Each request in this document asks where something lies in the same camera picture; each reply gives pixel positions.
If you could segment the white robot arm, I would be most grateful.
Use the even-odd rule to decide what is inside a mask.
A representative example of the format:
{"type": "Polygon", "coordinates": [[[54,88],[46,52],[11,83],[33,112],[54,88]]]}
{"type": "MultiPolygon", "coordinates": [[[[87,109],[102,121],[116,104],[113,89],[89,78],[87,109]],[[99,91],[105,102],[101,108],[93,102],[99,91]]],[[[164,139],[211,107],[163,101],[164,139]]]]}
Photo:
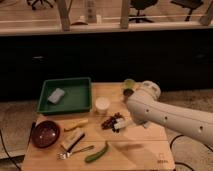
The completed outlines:
{"type": "Polygon", "coordinates": [[[153,122],[204,144],[213,144],[213,113],[159,102],[160,95],[160,87],[146,80],[127,99],[126,107],[135,124],[153,122]]]}

